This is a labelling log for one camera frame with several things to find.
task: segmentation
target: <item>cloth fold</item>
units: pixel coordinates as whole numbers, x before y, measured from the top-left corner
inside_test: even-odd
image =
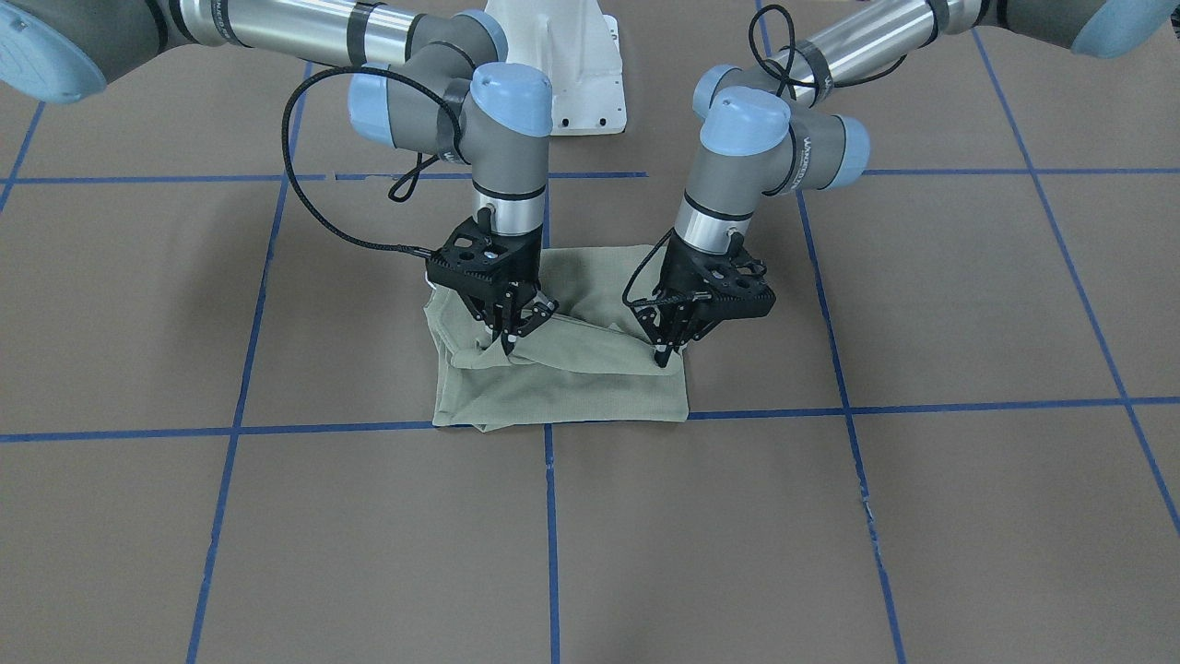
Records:
[[[621,294],[651,246],[545,249],[540,282],[558,300],[557,315],[520,340],[511,356],[492,344],[459,295],[438,288],[426,322],[439,354],[437,427],[471,425],[492,432],[513,425],[688,419],[684,366],[666,369]],[[660,264],[661,256],[653,258]],[[635,292],[649,292],[647,269]]]

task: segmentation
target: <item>folded cloth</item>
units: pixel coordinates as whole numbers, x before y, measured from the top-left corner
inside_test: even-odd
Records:
[[[642,327],[621,295],[651,246],[545,249],[540,282],[557,314],[520,340],[511,356],[491,343],[459,295],[438,288],[426,322],[439,353],[434,425],[491,432],[513,425],[610,420],[688,420],[684,366],[653,360]],[[661,256],[653,258],[658,265]],[[645,269],[634,292],[655,285]]]

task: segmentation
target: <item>blue tape line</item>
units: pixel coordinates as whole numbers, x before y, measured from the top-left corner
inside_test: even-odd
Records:
[[[1069,268],[1069,276],[1074,281],[1077,295],[1082,300],[1082,307],[1086,309],[1086,315],[1090,320],[1090,327],[1094,329],[1094,336],[1097,338],[1099,348],[1102,350],[1102,357],[1106,359],[1107,368],[1110,370],[1110,377],[1114,380],[1114,384],[1119,389],[1119,397],[1126,407],[1127,418],[1130,420],[1130,426],[1135,430],[1135,438],[1139,439],[1139,447],[1143,451],[1143,456],[1147,459],[1147,466],[1150,468],[1152,476],[1155,479],[1155,486],[1160,492],[1160,498],[1163,500],[1163,506],[1167,508],[1168,517],[1172,519],[1172,526],[1175,528],[1176,534],[1180,535],[1180,513],[1176,512],[1175,502],[1172,500],[1172,493],[1168,491],[1167,482],[1163,480],[1163,474],[1160,473],[1159,464],[1155,461],[1155,453],[1152,452],[1152,446],[1147,442],[1147,436],[1143,434],[1143,428],[1139,422],[1139,416],[1135,414],[1134,405],[1130,401],[1130,396],[1127,394],[1127,387],[1123,384],[1122,376],[1119,374],[1119,368],[1115,366],[1114,355],[1110,353],[1110,347],[1107,344],[1106,335],[1102,334],[1102,327],[1099,324],[1099,318],[1094,313],[1090,297],[1086,294],[1086,287],[1082,284],[1082,277],[1079,274],[1077,265],[1074,263],[1074,258],[1069,252],[1069,246],[1066,243],[1064,234],[1061,231],[1061,225],[1057,223],[1057,215],[1053,211],[1053,204],[1049,202],[1049,196],[1045,193],[1044,185],[1041,183],[1041,177],[1037,175],[1037,170],[1032,165],[1032,157],[1024,143],[1024,136],[1021,133],[1021,129],[1016,124],[1016,116],[1012,113],[1012,107],[1008,103],[1008,97],[1004,94],[1004,90],[999,85],[999,77],[996,75],[996,70],[991,65],[991,58],[988,57],[988,50],[983,46],[983,40],[979,39],[979,32],[972,28],[971,35],[975,38],[975,45],[979,50],[979,57],[983,58],[983,64],[988,70],[988,75],[991,78],[991,85],[995,87],[996,94],[999,97],[999,104],[1004,107],[1004,114],[1008,117],[1008,124],[1011,126],[1012,134],[1016,137],[1016,144],[1020,145],[1021,155],[1024,156],[1024,163],[1028,165],[1029,175],[1032,177],[1032,183],[1036,185],[1036,192],[1041,198],[1041,204],[1044,206],[1045,216],[1049,218],[1049,225],[1053,229],[1053,235],[1057,241],[1058,249],[1061,249],[1061,255],[1066,261],[1066,267]]]
[[[323,180],[323,173],[297,176]],[[286,175],[127,175],[111,177],[18,177],[17,184],[184,184],[204,182],[282,182]]]
[[[234,476],[234,461],[237,458],[237,436],[230,436],[225,449],[225,465],[222,467],[221,487],[217,491],[217,508],[214,511],[214,525],[209,532],[209,550],[205,551],[205,567],[201,576],[201,591],[197,593],[197,611],[192,618],[192,633],[189,636],[186,664],[196,664],[197,649],[201,646],[201,632],[205,626],[205,607],[209,605],[209,589],[214,581],[214,565],[217,564],[217,545],[221,544],[222,520],[225,517],[225,501],[229,498],[229,484]]]
[[[804,237],[807,241],[807,256],[812,262],[812,270],[815,274],[815,292],[819,296],[820,311],[824,314],[824,324],[827,327],[827,342],[832,351],[832,369],[835,372],[835,384],[840,390],[840,406],[844,414],[844,425],[848,432],[848,445],[852,448],[852,459],[857,467],[857,479],[860,481],[860,502],[865,509],[865,521],[868,525],[868,539],[872,541],[873,558],[877,561],[877,577],[881,585],[881,596],[885,599],[885,611],[889,614],[889,629],[893,636],[893,651],[898,664],[905,664],[905,644],[902,640],[902,627],[897,619],[897,607],[893,604],[893,589],[890,585],[889,571],[885,568],[885,559],[881,555],[880,537],[877,532],[877,519],[873,517],[870,502],[868,478],[865,473],[865,464],[860,455],[860,441],[857,436],[857,425],[853,419],[852,405],[848,401],[848,388],[844,380],[844,368],[840,364],[840,350],[835,343],[835,327],[832,324],[831,309],[827,305],[827,294],[824,290],[824,275],[819,265],[819,256],[815,252],[815,239],[812,236],[811,217],[807,213],[807,202],[801,191],[795,192],[799,202],[799,217],[804,224]]]
[[[1023,167],[874,167],[865,175],[1028,175]]]
[[[313,64],[308,63],[303,67],[303,78],[312,75]],[[290,151],[295,155],[299,145],[299,132],[303,121],[303,104],[306,97],[300,99],[295,109],[295,117],[291,127]],[[275,242],[278,238],[278,230],[283,221],[283,209],[287,204],[287,190],[289,183],[284,178],[278,186],[278,200],[275,204],[275,218],[270,225],[270,239],[267,243],[267,258],[262,265],[262,278],[258,283],[258,298],[254,307],[254,324],[250,328],[250,343],[245,353],[245,363],[242,369],[242,388],[237,399],[237,407],[234,410],[234,428],[242,427],[242,419],[245,414],[245,400],[250,392],[250,377],[254,373],[254,359],[258,348],[258,336],[262,329],[262,314],[267,303],[267,277],[270,274],[270,263],[275,257]],[[238,434],[230,436],[229,446],[225,451],[225,467],[222,471],[221,488],[217,492],[217,509],[214,512],[214,525],[209,534],[209,551],[205,554],[205,570],[201,581],[201,592],[197,596],[197,609],[192,618],[192,633],[189,637],[189,653],[186,664],[196,664],[197,651],[201,647],[201,632],[205,622],[205,609],[209,605],[209,590],[214,580],[214,566],[217,564],[217,546],[221,544],[222,521],[225,518],[225,502],[229,499],[229,487],[234,479],[234,461],[237,456]]]
[[[1180,397],[1139,397],[1132,399],[1134,406],[1180,406]]]
[[[242,427],[238,432],[243,436],[277,436],[283,434],[348,434],[354,432],[421,432],[437,428],[430,422],[360,422],[352,425]]]
[[[1176,175],[1180,167],[1038,167],[1038,175]]]
[[[545,515],[549,528],[549,660],[562,663],[562,614],[557,570],[557,481],[553,472],[553,426],[545,425]]]
[[[37,133],[37,126],[41,124],[41,114],[44,112],[45,101],[41,101],[37,105],[37,110],[33,111],[33,119],[28,120],[28,129],[25,130],[25,140],[20,144],[20,151],[17,152],[17,160],[12,163],[12,170],[8,172],[8,179],[5,180],[4,191],[0,191],[0,212],[8,204],[8,196],[12,195],[12,188],[17,185],[17,175],[20,173],[20,166],[25,164],[25,157],[28,156],[28,147],[33,144],[33,134]]]
[[[140,429],[125,432],[47,432],[42,434],[0,434],[4,443],[55,443],[80,441],[136,441],[150,439],[199,439],[230,436],[234,429],[212,427],[204,429]]]
[[[369,177],[401,177],[400,172],[337,172],[336,179],[367,179]],[[471,179],[470,172],[424,172],[421,179]],[[648,177],[647,171],[557,171],[549,173],[550,179],[632,179]]]
[[[832,418],[844,415],[841,408],[801,408],[788,410],[721,410],[690,413],[690,422],[709,420],[786,420],[798,418]]]
[[[1122,400],[1066,400],[1036,402],[949,403],[925,406],[854,407],[854,415],[917,415],[931,413],[988,413],[996,410],[1057,410],[1070,408],[1112,408],[1123,406]]]
[[[1132,397],[1133,406],[1180,406],[1175,397]],[[1060,410],[1080,408],[1123,407],[1121,399],[1108,400],[1058,400],[1034,402],[979,402],[912,406],[852,407],[853,415],[924,415],[939,413],[988,413],[1005,410]],[[800,408],[785,410],[726,410],[697,412],[689,414],[689,422],[712,420],[795,420],[805,418],[843,416],[843,408]],[[623,421],[584,422],[582,425],[610,425]],[[419,432],[430,429],[467,429],[466,425],[435,427],[431,422],[355,422],[337,425],[278,425],[258,427],[209,427],[198,429],[127,429],[110,432],[46,432],[31,434],[0,434],[2,443],[41,443],[78,441],[120,441],[140,439],[198,439],[231,436],[277,436],[287,434],[347,434],[354,432]]]

